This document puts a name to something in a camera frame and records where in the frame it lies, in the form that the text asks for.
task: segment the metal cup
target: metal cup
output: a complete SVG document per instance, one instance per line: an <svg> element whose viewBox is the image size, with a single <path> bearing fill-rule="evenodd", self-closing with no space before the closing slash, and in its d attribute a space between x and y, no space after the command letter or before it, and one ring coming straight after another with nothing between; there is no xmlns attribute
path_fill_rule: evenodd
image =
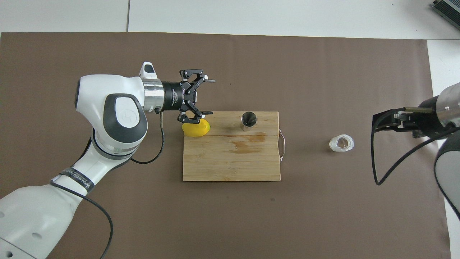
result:
<svg viewBox="0 0 460 259"><path fill-rule="evenodd" d="M241 116L241 129L243 131L250 131L253 126L257 123L257 116L254 112L245 112L243 116Z"/></svg>

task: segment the brown table mat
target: brown table mat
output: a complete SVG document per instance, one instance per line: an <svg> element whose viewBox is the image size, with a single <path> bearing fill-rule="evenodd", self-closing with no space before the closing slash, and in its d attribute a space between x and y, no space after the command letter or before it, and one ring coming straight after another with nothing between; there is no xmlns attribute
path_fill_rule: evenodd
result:
<svg viewBox="0 0 460 259"><path fill-rule="evenodd" d="M183 135L166 112L166 145L149 165L110 172L89 195L111 214L107 258L450 258L436 146L407 159L380 187L372 177L372 114L429 98L426 41L173 33L2 33L0 197L47 184L79 157L91 133L75 111L78 79L158 77L203 68L211 111L278 111L286 137L281 182L182 182ZM160 148L159 118L135 158ZM328 150L349 134L355 148ZM380 176L420 143L376 135ZM98 258L104 215L82 202L49 258Z"/></svg>

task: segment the cutting board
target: cutting board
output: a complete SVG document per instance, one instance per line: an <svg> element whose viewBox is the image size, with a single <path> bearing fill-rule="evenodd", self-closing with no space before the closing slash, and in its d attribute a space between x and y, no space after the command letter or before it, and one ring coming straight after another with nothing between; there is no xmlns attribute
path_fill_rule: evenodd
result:
<svg viewBox="0 0 460 259"><path fill-rule="evenodd" d="M278 112L254 112L250 131L240 128L244 112L214 112L202 137L184 136L185 182L280 181Z"/></svg>

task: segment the metal handle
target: metal handle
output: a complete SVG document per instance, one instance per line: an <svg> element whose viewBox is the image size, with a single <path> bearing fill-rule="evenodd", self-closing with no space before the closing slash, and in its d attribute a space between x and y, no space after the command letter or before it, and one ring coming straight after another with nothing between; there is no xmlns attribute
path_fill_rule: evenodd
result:
<svg viewBox="0 0 460 259"><path fill-rule="evenodd" d="M280 155L280 162L283 161L283 156L284 156L284 153L286 152L286 139L284 138L284 135L283 133L281 132L281 129L280 129L280 134L278 135L278 138L281 136L281 138L283 139L283 154Z"/></svg>

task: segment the black wire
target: black wire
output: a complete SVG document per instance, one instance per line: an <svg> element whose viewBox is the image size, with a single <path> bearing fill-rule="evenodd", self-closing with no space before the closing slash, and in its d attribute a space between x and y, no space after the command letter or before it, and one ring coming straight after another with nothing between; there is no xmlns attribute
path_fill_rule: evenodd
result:
<svg viewBox="0 0 460 259"><path fill-rule="evenodd" d="M389 110L387 113L383 114L382 116L380 116L374 124L372 124L372 130L371 130L371 160L372 160L372 171L374 172L374 181L375 181L375 184L377 185L381 185L383 184L383 182L388 178L388 176L393 172L393 170L401 163L403 162L408 156L410 156L411 154L413 154L415 151L419 150L420 148L430 144L431 142L433 141L436 141L438 139L441 139L447 135L450 135L458 130L460 130L460 127L457 127L457 128L452 128L452 129L449 129L443 133L440 133L440 134L437 134L435 135L433 138L430 138L429 140L427 141L424 141L422 143L420 143L419 145L415 146L414 148L412 148L411 150L409 150L407 153L405 153L400 159L398 159L398 161L396 161L396 163L393 164L393 166L391 166L391 168L386 172L386 174L382 177L382 179L379 181L377 179L377 172L375 171L375 158L374 158L374 134L375 134L375 130L377 128L377 125L379 125L379 123L386 117L388 117L389 115L391 114L394 114L395 112L403 112L405 111L405 108L400 108L400 109L393 109L393 110Z"/></svg>
<svg viewBox="0 0 460 259"><path fill-rule="evenodd" d="M107 217L107 219L109 220L109 224L110 224L110 236L109 236L109 240L107 241L107 246L105 247L105 250L104 250L104 252L102 253L102 255L100 257L100 259L104 258L105 254L109 250L110 243L112 242L112 236L113 236L113 233L114 233L114 225L113 225L113 222L112 222L112 218L110 218L109 213L104 208L102 208L102 206L100 206L97 202L95 202L95 201L91 200L90 198L88 198L88 197L86 197L84 195L81 195L81 194L79 194L79 193L77 193L77 192L75 192L75 191L73 191L71 189L65 188L64 186L57 184L57 183L53 182L53 180L50 181L50 185L52 185L54 187L57 187L59 189L62 189L64 191L66 191L66 192L69 192L69 193L71 193L73 195L76 195L76 196L78 196L78 197L80 197L80 198L82 198L82 199L84 199L86 201L89 201L94 206L96 206L98 209L100 209L104 213L104 215Z"/></svg>
<svg viewBox="0 0 460 259"><path fill-rule="evenodd" d="M77 163L78 160L80 160L86 154L86 151L88 151L89 145L91 145L91 138L88 139L88 143L86 144L85 150L83 150L83 153L81 153L80 157L77 159L77 161L75 161L75 163Z"/></svg>
<svg viewBox="0 0 460 259"><path fill-rule="evenodd" d="M158 152L158 155L156 155L156 157L154 157L152 160L149 160L147 162L137 161L132 157L131 157L131 161L136 162L138 164L145 165L145 164L148 164L148 163L152 163L153 161L155 161L161 155L161 153L163 152L163 148L165 146L165 132L163 131L163 128L160 128L160 130L161 130L161 149Z"/></svg>

